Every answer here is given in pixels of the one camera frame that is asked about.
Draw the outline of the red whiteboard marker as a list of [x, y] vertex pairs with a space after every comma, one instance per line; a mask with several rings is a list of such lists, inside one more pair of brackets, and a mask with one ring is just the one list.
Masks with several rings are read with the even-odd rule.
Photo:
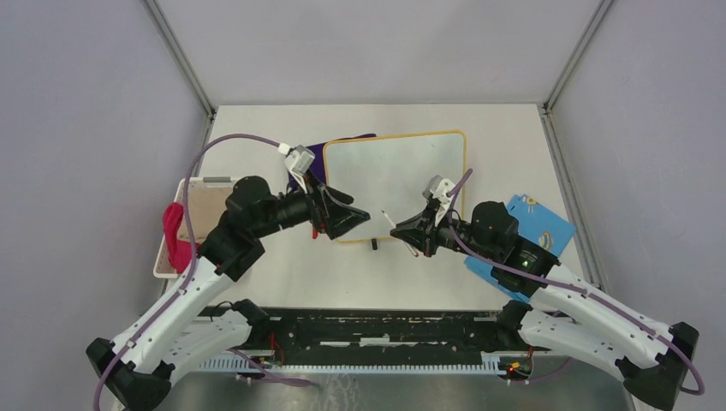
[[[394, 229], [396, 227], [396, 223], [393, 221], [393, 219], [390, 217], [390, 215], [385, 211], [381, 211], [386, 221], [390, 224], [390, 226]], [[420, 256], [419, 252], [412, 247], [410, 244], [403, 242], [407, 250], [415, 257], [418, 258]]]

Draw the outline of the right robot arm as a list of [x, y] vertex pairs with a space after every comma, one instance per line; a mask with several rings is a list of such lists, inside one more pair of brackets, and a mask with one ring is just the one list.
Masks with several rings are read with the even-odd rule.
[[575, 275], [539, 244], [519, 235], [519, 222], [501, 202], [475, 206], [469, 221], [452, 217], [438, 200], [396, 223], [391, 235], [432, 257], [440, 247], [491, 265], [509, 301], [494, 336], [505, 349], [523, 343], [558, 351], [607, 372], [640, 401], [671, 410], [693, 369], [699, 332], [636, 312]]

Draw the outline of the yellow framed whiteboard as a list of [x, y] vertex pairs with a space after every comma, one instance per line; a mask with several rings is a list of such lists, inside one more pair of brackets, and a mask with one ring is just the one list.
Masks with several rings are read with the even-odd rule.
[[466, 170], [467, 137], [459, 130], [329, 141], [323, 149], [327, 184], [354, 197], [371, 219], [341, 243], [389, 240], [395, 223], [425, 208], [423, 191], [435, 175], [458, 180]]

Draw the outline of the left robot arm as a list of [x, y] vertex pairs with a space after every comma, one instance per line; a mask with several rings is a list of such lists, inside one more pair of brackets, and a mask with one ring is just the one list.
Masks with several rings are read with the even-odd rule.
[[262, 257], [262, 238], [310, 223], [335, 240], [371, 218], [353, 201], [310, 173], [287, 194], [273, 194], [261, 176], [240, 179], [217, 226], [194, 247], [174, 286], [124, 332], [111, 340], [97, 338], [86, 348], [100, 385], [129, 410], [153, 410], [206, 360], [242, 344], [262, 347], [269, 337], [267, 317], [250, 300], [234, 303], [202, 331], [182, 332]]

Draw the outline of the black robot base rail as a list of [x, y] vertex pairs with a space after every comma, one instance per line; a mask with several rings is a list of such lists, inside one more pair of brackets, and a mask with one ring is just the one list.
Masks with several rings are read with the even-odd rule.
[[241, 343], [280, 349], [285, 366], [469, 366], [483, 354], [529, 347], [491, 311], [268, 307], [269, 318]]

